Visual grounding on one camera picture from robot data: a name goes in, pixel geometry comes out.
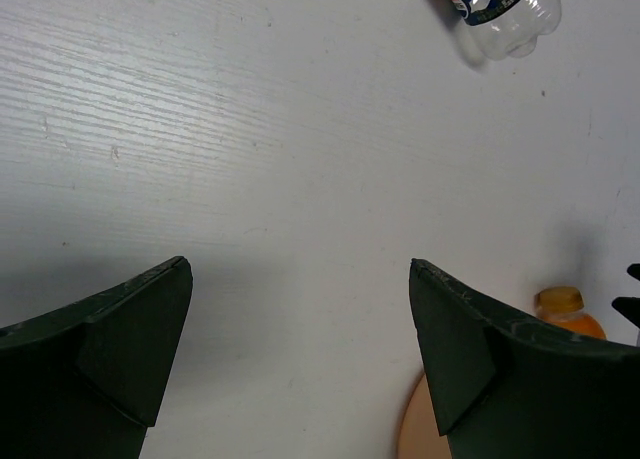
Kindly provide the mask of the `clear bottle black label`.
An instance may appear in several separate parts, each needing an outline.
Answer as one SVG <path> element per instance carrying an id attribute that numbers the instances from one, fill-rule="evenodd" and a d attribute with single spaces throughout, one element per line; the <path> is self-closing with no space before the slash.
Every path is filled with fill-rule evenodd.
<path id="1" fill-rule="evenodd" d="M 472 69 L 530 55 L 562 19 L 561 0 L 427 1 Z"/>

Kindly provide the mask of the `small orange bottle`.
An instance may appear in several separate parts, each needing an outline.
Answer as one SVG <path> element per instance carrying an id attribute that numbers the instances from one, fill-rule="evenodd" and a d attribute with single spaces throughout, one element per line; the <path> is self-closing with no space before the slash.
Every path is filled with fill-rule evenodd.
<path id="1" fill-rule="evenodd" d="M 538 319 L 577 334 L 606 340 L 601 325 L 585 311 L 580 291 L 556 286 L 540 291 L 534 299 Z"/>

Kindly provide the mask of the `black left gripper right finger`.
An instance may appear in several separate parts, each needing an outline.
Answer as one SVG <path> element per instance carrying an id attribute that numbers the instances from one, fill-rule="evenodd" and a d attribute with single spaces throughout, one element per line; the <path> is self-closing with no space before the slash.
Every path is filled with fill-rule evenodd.
<path id="1" fill-rule="evenodd" d="M 639 350 L 548 324 L 432 263 L 409 275 L 439 433 L 455 458 L 635 458 Z"/>

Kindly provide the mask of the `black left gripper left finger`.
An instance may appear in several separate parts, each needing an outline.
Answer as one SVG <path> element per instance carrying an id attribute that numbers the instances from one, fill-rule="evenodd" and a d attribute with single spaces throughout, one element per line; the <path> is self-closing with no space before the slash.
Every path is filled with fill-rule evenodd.
<path id="1" fill-rule="evenodd" d="M 191 266 L 174 257 L 2 328 L 2 457 L 139 457 L 191 296 Z"/>

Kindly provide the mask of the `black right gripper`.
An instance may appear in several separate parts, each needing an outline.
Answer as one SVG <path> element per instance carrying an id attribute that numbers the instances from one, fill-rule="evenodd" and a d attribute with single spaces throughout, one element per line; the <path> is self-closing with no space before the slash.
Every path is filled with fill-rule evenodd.
<path id="1" fill-rule="evenodd" d="M 631 264 L 627 268 L 627 274 L 636 281 L 640 281 L 640 264 Z M 612 301 L 612 307 L 635 327 L 640 328 L 639 297 L 617 297 Z"/>

